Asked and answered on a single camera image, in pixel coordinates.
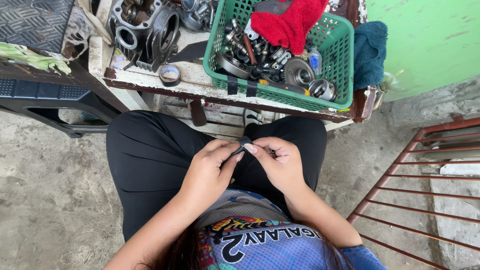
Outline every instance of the green plastic basket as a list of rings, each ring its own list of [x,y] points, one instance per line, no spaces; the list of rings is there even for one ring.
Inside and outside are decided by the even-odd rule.
[[[226,89],[227,76],[216,73],[217,51],[225,51],[225,24],[236,18],[245,27],[250,14],[250,5],[260,0],[220,0],[215,20],[208,39],[204,57],[205,72],[212,77],[213,86]],[[345,109],[352,103],[353,97],[353,26],[345,18],[323,13],[322,18],[309,31],[307,37],[313,37],[313,44],[322,55],[322,74],[324,78],[337,85],[337,97],[333,102],[309,97],[287,90],[258,84],[257,97],[273,100],[305,110],[323,110],[327,108]],[[238,79],[238,92],[245,93],[247,80]]]

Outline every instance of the hand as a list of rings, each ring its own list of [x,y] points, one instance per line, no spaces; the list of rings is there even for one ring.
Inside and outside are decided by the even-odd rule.
[[[201,210],[200,213],[215,203],[230,183],[233,169],[244,152],[228,157],[239,147],[238,142],[216,139],[193,157],[179,194],[194,202],[195,207]]]
[[[258,159],[270,182],[285,196],[307,186],[300,152],[295,144],[277,137],[266,137],[244,147]],[[275,154],[270,155],[270,150],[275,150]]]

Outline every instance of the rusty metal railing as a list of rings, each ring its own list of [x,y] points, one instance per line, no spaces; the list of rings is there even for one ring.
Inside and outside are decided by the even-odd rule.
[[[424,127],[421,128],[415,136],[412,138],[412,140],[407,144],[407,146],[403,149],[403,151],[398,155],[397,159],[390,165],[390,167],[386,170],[386,172],[380,177],[378,182],[372,187],[372,189],[367,193],[367,195],[362,199],[362,201],[355,207],[355,209],[352,211],[352,213],[349,215],[347,220],[353,224],[358,218],[363,218],[367,219],[370,221],[382,223],[385,225],[389,225],[391,227],[396,227],[399,229],[403,229],[409,232],[417,233],[419,235],[423,235],[429,238],[433,238],[439,241],[444,241],[453,245],[465,247],[468,249],[472,249],[475,251],[480,251],[480,247],[478,246],[473,246],[473,245],[468,245],[453,239],[448,239],[445,237],[441,237],[438,235],[434,235],[432,233],[426,233],[422,232],[419,230],[415,230],[406,226],[398,225],[392,222],[384,221],[378,218],[370,217],[367,215],[364,215],[364,211],[370,204],[376,204],[376,205],[382,205],[386,207],[391,207],[391,208],[396,208],[396,209],[403,209],[407,211],[413,211],[413,212],[418,212],[418,213],[423,213],[427,215],[433,215],[433,216],[439,216],[439,217],[444,217],[444,218],[450,218],[450,219],[456,219],[456,220],[461,220],[461,221],[467,221],[467,222],[472,222],[472,223],[480,223],[480,220],[478,219],[472,219],[472,218],[466,218],[466,217],[460,217],[456,215],[450,215],[450,214],[444,214],[444,213],[439,213],[435,211],[428,211],[428,210],[422,210],[422,209],[416,209],[416,208],[411,208],[411,207],[405,207],[405,206],[400,206],[396,204],[390,204],[390,203],[384,203],[380,201],[375,201],[375,197],[379,194],[380,191],[385,190],[385,191],[391,191],[391,192],[401,192],[401,193],[410,193],[410,194],[420,194],[420,195],[425,195],[425,196],[439,196],[439,197],[450,197],[450,198],[458,198],[458,199],[468,199],[468,200],[480,200],[480,197],[475,197],[475,196],[462,196],[462,195],[452,195],[452,194],[444,194],[444,193],[434,193],[434,192],[425,192],[425,191],[415,191],[415,190],[405,190],[405,189],[397,189],[397,188],[387,188],[384,187],[387,182],[390,180],[392,177],[399,177],[399,178],[421,178],[421,179],[443,179],[443,180],[470,180],[470,181],[480,181],[480,177],[462,177],[462,176],[430,176],[430,175],[404,175],[404,174],[395,174],[395,172],[398,170],[400,166],[407,166],[407,165],[442,165],[442,164],[474,164],[474,163],[480,163],[480,160],[466,160],[466,161],[418,161],[418,162],[405,162],[407,157],[410,154],[415,154],[415,153],[429,153],[429,152],[445,152],[445,151],[463,151],[463,150],[475,150],[475,149],[480,149],[478,145],[472,145],[472,146],[461,146],[461,147],[451,147],[451,148],[442,148],[442,149],[419,149],[415,150],[415,147],[418,145],[418,143],[424,143],[424,142],[433,142],[433,141],[440,141],[440,140],[448,140],[448,139],[459,139],[459,138],[469,138],[469,137],[478,137],[480,133],[470,133],[470,134],[461,134],[461,135],[453,135],[453,136],[445,136],[445,137],[431,137],[431,138],[424,138],[425,135],[429,135],[431,133],[435,132],[440,132],[440,131],[449,131],[449,130],[457,130],[457,129],[463,129],[463,128],[468,128],[472,126],[478,126],[480,125],[480,118],[474,118],[470,120],[460,120],[460,121],[454,121],[450,123],[445,123],[441,125],[435,125],[435,126],[429,126],[429,127]],[[424,264],[427,264],[431,267],[434,267],[436,269],[440,270],[449,270],[448,268],[438,265],[434,262],[428,261],[424,258],[418,257],[414,254],[411,254],[405,250],[396,248],[394,246],[388,245],[382,241],[373,239],[371,237],[368,237],[366,235],[360,234],[360,236],[364,239],[367,239],[369,241],[372,241],[376,244],[379,244],[381,246],[384,246],[388,249],[391,249],[393,251],[396,251],[400,254],[403,254],[405,256],[408,256],[410,258],[413,258],[415,260],[418,260]]]

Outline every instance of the teal towel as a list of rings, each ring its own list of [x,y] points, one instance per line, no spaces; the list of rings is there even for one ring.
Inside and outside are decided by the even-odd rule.
[[[384,61],[387,56],[387,26],[368,22],[355,28],[353,45],[353,89],[378,85],[384,79]]]

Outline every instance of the screwdriver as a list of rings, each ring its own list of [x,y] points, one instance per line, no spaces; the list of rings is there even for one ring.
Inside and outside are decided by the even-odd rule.
[[[280,88],[280,89],[283,89],[283,90],[299,93],[299,94],[306,95],[306,96],[310,95],[310,92],[307,89],[305,89],[303,87],[300,87],[300,86],[294,86],[294,85],[283,84],[283,83],[276,83],[276,82],[262,80],[262,79],[258,80],[258,83],[260,83],[261,85],[273,86],[273,87],[276,87],[276,88]]]

